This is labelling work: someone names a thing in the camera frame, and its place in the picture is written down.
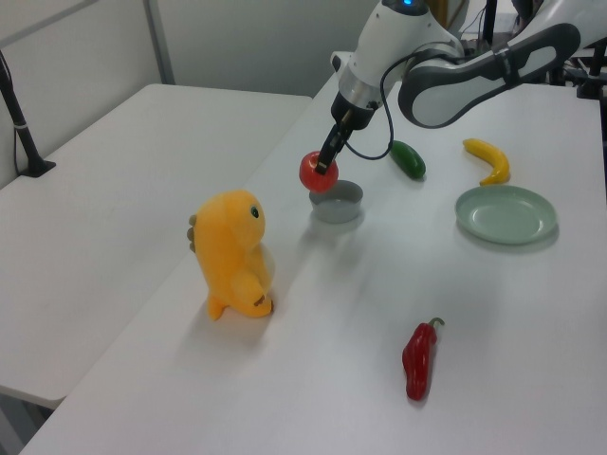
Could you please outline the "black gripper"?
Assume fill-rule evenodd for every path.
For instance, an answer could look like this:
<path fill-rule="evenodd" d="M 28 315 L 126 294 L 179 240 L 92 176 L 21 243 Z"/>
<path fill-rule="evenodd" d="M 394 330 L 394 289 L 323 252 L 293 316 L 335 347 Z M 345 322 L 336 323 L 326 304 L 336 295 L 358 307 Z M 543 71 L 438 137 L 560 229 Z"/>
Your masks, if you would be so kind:
<path fill-rule="evenodd" d="M 331 106 L 336 124 L 330 130 L 318 155 L 316 173 L 325 175 L 341 152 L 352 131 L 365 129 L 375 113 L 373 108 L 361 108 L 338 93 Z"/>

